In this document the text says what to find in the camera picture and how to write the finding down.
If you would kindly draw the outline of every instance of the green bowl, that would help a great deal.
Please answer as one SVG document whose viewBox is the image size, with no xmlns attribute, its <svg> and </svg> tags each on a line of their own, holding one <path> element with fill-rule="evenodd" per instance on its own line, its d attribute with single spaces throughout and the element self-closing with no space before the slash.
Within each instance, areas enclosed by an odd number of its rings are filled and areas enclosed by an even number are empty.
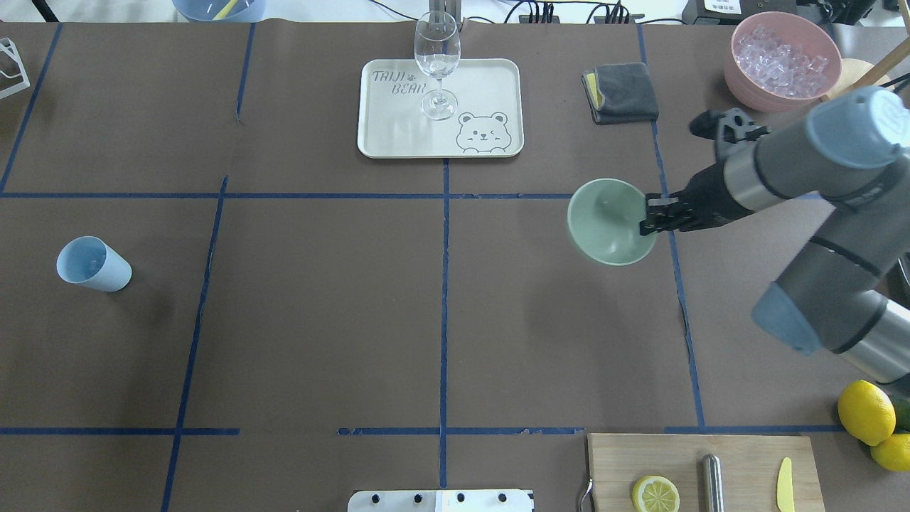
<svg viewBox="0 0 910 512">
<path fill-rule="evenodd" d="M 604 265 L 630 265 L 651 252 L 657 233 L 642 236 L 644 194 L 621 179 L 589 181 L 572 194 L 567 221 L 575 246 Z"/>
</svg>

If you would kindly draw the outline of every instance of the folded towel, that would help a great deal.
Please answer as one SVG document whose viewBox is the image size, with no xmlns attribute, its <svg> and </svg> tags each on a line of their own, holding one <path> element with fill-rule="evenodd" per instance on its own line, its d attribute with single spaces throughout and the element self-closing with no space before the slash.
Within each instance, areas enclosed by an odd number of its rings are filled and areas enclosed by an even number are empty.
<svg viewBox="0 0 910 512">
<path fill-rule="evenodd" d="M 597 66 L 586 70 L 581 82 L 591 105 L 591 117 L 599 125 L 657 118 L 657 97 L 643 62 Z"/>
</svg>

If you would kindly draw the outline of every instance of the brown table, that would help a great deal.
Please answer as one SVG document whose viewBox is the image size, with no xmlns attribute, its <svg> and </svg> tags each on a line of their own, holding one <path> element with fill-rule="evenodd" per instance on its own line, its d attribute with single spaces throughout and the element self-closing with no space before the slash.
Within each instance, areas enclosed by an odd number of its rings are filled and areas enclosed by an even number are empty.
<svg viewBox="0 0 910 512">
<path fill-rule="evenodd" d="M 521 487 L 567 510 L 585 432 L 809 435 L 829 511 L 905 508 L 908 476 L 837 426 L 863 375 L 749 319 L 826 203 L 625 268 L 567 239 L 585 181 L 679 189 L 712 163 L 686 126 L 736 106 L 730 27 L 468 23 L 465 58 L 521 70 L 526 144 L 452 160 L 357 150 L 360 70 L 409 58 L 410 23 L 0 28 L 33 79 L 0 101 L 0 509 Z M 642 59 L 660 119 L 594 126 L 581 71 Z M 57 278 L 84 234 L 132 263 L 123 291 Z"/>
</svg>

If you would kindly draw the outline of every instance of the blue bowl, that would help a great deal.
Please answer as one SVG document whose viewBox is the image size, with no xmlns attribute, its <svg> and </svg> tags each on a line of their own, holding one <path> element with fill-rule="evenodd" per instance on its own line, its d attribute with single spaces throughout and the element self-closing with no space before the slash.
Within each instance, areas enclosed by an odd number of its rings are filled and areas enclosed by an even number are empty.
<svg viewBox="0 0 910 512">
<path fill-rule="evenodd" d="M 189 21 L 254 23 L 262 21 L 262 16 L 266 12 L 266 0 L 238 0 L 230 15 L 215 21 L 212 18 L 228 3 L 228 0 L 172 0 L 172 2 L 177 11 Z"/>
</svg>

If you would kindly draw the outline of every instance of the wooden cutting board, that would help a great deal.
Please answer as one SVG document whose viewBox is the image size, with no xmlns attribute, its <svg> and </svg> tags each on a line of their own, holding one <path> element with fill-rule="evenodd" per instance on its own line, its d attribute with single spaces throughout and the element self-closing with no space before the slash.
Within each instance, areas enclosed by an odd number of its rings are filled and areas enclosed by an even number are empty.
<svg viewBox="0 0 910 512">
<path fill-rule="evenodd" d="M 796 512 L 824 512 L 812 442 L 797 435 L 588 434 L 597 512 L 634 512 L 632 486 L 642 476 L 669 478 L 680 512 L 704 508 L 702 457 L 721 459 L 723 503 L 731 512 L 778 512 L 777 470 L 793 460 Z"/>
</svg>

